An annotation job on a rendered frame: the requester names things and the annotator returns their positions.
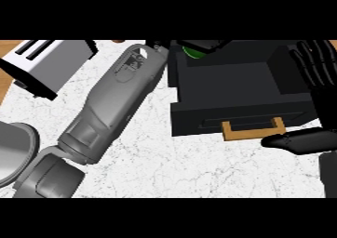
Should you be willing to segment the grey round pot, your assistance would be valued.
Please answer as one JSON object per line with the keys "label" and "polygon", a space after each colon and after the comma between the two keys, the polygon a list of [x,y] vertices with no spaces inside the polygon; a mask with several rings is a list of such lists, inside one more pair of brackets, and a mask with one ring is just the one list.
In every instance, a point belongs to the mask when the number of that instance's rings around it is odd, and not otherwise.
{"label": "grey round pot", "polygon": [[9,186],[27,169],[40,148],[35,128],[0,121],[0,188]]}

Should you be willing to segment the dark grey drawer front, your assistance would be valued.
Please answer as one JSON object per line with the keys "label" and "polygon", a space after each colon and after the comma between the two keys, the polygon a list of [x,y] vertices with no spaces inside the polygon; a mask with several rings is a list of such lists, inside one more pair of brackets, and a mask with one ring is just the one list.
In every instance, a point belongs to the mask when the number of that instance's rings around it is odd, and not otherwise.
{"label": "dark grey drawer front", "polygon": [[275,117],[282,118],[285,126],[301,126],[318,118],[309,93],[244,102],[176,102],[170,106],[171,135],[220,133],[223,122],[230,122],[235,131],[272,128]]}

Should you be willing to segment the green cup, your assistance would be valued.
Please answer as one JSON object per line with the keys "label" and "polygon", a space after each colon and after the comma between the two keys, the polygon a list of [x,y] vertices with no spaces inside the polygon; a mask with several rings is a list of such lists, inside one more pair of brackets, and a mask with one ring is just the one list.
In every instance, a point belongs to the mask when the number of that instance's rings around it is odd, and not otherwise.
{"label": "green cup", "polygon": [[193,59],[201,59],[207,54],[199,52],[198,50],[189,48],[189,47],[183,47],[185,53],[188,54],[189,57],[192,57]]}

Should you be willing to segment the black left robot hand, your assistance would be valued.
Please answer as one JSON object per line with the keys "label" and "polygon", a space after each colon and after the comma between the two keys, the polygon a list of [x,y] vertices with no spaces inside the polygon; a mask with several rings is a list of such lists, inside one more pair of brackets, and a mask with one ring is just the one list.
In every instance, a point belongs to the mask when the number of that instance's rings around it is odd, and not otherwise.
{"label": "black left robot hand", "polygon": [[162,46],[164,48],[170,48],[170,45],[176,43],[180,46],[186,46],[188,48],[210,54],[219,48],[223,48],[226,44],[230,43],[229,40],[148,40],[146,45],[149,47]]}

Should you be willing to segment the white and black toaster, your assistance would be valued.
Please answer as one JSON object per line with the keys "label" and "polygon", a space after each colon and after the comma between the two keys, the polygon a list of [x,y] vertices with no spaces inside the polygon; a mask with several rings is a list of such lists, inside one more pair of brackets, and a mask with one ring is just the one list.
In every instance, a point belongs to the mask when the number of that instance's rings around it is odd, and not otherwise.
{"label": "white and black toaster", "polygon": [[96,53],[93,40],[25,40],[0,58],[0,68],[34,97],[55,100],[59,89]]}

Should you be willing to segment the dark grey open drawer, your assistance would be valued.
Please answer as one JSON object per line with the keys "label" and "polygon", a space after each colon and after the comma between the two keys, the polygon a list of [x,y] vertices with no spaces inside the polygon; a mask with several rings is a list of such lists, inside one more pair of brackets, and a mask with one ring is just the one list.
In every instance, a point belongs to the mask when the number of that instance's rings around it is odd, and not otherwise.
{"label": "dark grey open drawer", "polygon": [[235,40],[202,58],[170,49],[168,84],[179,101],[222,107],[303,102],[307,87],[288,54],[292,40]]}

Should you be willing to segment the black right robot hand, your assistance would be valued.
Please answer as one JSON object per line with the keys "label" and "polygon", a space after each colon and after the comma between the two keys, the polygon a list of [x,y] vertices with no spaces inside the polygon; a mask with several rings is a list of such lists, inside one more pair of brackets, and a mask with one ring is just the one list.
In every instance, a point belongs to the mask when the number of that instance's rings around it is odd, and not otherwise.
{"label": "black right robot hand", "polygon": [[321,127],[276,134],[261,139],[266,148],[297,155],[337,150],[337,49],[328,40],[306,40],[289,51],[303,75]]}

